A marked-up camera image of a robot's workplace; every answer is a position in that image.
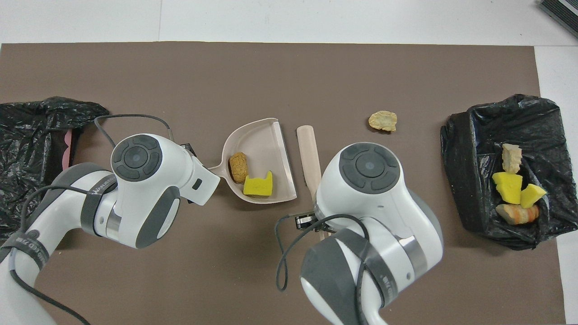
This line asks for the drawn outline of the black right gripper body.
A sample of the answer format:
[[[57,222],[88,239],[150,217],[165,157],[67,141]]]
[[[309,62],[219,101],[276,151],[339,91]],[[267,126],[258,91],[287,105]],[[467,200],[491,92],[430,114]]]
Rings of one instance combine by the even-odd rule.
[[[297,230],[305,231],[306,228],[311,227],[314,223],[318,222],[318,218],[315,212],[309,211],[301,214],[296,214],[294,216],[294,222]],[[322,223],[311,229],[311,231],[320,233],[321,235],[330,235],[330,229],[326,224]]]

